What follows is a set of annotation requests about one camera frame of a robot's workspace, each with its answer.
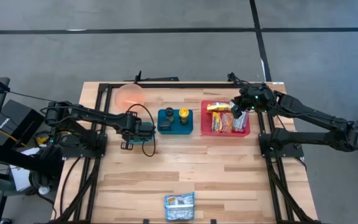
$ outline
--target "teal tray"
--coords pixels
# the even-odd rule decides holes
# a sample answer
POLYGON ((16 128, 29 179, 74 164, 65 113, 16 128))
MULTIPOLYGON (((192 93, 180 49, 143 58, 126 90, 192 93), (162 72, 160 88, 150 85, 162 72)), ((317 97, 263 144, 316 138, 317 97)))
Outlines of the teal tray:
POLYGON ((171 123, 171 131, 162 131, 158 126, 159 123, 167 120, 165 110, 158 111, 157 129, 161 134, 190 134, 193 131, 193 110, 189 110, 187 124, 180 123, 179 110, 173 110, 173 122, 171 123))

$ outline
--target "snack package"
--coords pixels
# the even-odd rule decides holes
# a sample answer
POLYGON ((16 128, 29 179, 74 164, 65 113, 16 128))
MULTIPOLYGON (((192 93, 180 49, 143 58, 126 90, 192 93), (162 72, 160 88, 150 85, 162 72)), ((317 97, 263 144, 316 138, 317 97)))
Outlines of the snack package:
POLYGON ((233 114, 212 112, 212 133, 231 133, 233 130, 233 114))
POLYGON ((242 112, 242 115, 237 118, 233 119, 233 130, 238 132, 243 132, 246 128, 247 120, 248 120, 249 113, 246 111, 242 112))
POLYGON ((194 220, 194 192, 185 195, 165 196, 166 221, 194 220))
POLYGON ((231 106, 229 104, 220 103, 220 102, 212 103, 210 105, 207 105, 206 107, 207 113, 212 113, 213 111, 220 112, 220 111, 230 111, 230 110, 231 110, 231 106))
POLYGON ((222 133, 231 133, 233 130, 233 114, 232 113, 221 113, 221 121, 222 121, 222 133))
POLYGON ((222 127, 221 114, 219 112, 212 112, 212 133, 220 133, 222 127))

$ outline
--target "gray floor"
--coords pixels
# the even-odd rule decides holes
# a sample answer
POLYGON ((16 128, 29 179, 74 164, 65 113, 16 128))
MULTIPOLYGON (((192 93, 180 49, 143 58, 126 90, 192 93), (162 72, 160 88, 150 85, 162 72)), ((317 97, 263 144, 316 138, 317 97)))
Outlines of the gray floor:
MULTIPOLYGON (((262 27, 358 27, 358 1, 256 0, 262 27)), ((252 27, 240 0, 0 0, 0 30, 155 27, 252 27)), ((304 104, 358 119, 358 33, 264 34, 273 81, 304 104)), ((78 101, 84 81, 178 76, 226 80, 235 72, 263 81, 254 33, 0 35, 0 77, 13 91, 78 101)), ((35 109, 45 106, 8 98, 35 109)), ((319 131, 296 121, 299 131, 319 131)), ((358 223, 358 151, 304 146, 319 219, 358 223)), ((46 222, 51 208, 35 197, 11 197, 4 216, 46 222)))

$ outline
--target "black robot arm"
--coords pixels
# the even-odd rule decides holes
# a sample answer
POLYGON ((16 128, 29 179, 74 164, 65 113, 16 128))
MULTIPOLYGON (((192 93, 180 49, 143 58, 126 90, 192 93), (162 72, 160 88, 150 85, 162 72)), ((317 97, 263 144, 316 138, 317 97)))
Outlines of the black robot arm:
POLYGON ((79 137, 81 143, 90 147, 98 147, 100 136, 96 131, 85 129, 77 121, 89 121, 113 127, 125 140, 121 144, 122 149, 132 149, 133 145, 129 143, 131 139, 150 139, 155 133, 155 127, 142 124, 142 120, 133 111, 121 114, 104 113, 82 105, 73 105, 67 101, 51 102, 44 109, 47 125, 71 132, 79 137))
POLYGON ((269 147, 275 150, 282 150, 290 143, 322 144, 344 152, 358 150, 358 133, 352 127, 352 121, 309 108, 290 95, 272 91, 266 83, 244 84, 240 94, 232 100, 235 104, 232 108, 235 118, 238 118, 242 111, 255 110, 272 116, 299 118, 329 130, 327 133, 294 133, 276 128, 272 134, 263 136, 269 138, 269 147))

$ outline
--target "white paper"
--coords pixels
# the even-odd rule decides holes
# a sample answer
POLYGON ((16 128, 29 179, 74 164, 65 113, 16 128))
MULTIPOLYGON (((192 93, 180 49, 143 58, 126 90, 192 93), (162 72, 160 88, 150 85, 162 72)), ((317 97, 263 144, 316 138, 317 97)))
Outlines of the white paper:
MULTIPOLYGON (((40 149, 38 147, 28 149, 22 152, 22 154, 25 155, 33 155, 37 153, 40 149)), ((15 186, 17 191, 25 190, 26 188, 30 187, 30 181, 29 181, 29 175, 30 171, 23 169, 23 168, 17 168, 14 165, 10 165, 13 179, 15 181, 15 186)))

